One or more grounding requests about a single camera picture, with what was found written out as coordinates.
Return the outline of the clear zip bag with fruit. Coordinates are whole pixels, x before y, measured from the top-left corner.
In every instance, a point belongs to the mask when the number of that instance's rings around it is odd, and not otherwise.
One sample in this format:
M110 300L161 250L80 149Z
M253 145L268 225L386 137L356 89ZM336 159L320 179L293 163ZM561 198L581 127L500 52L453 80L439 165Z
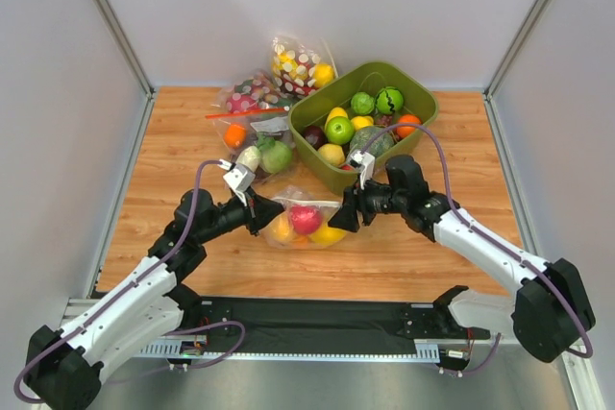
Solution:
M347 231L329 226L329 220L341 207L339 201L316 200L296 186L288 186L272 200L283 206L283 213L261 232L272 247L325 249L347 236Z

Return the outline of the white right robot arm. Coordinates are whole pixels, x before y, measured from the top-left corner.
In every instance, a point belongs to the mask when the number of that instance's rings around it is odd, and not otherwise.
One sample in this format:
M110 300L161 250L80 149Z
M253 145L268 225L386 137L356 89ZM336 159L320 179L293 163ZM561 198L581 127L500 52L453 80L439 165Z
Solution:
M411 230L463 256L506 290L504 297L464 287L446 292L444 308L459 326L513 337L545 363L576 341L584 343L582 356L592 355L587 333L596 318L574 264L564 258L549 262L486 228L449 196L430 190L411 156L385 163L386 183L372 180L370 154L355 151L350 164L358 180L345 188L330 227L356 232L379 214L399 215Z

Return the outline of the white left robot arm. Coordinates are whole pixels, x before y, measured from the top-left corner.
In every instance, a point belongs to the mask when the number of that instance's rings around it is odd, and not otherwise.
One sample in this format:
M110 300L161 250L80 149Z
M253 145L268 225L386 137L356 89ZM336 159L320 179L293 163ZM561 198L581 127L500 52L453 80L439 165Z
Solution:
M30 338L13 390L26 385L52 409L86 409L127 360L166 333L193 334L199 296L184 285L206 258L205 243L238 228L256 235L283 205L248 189L215 204L205 189L188 191L173 220L133 271L90 309Z

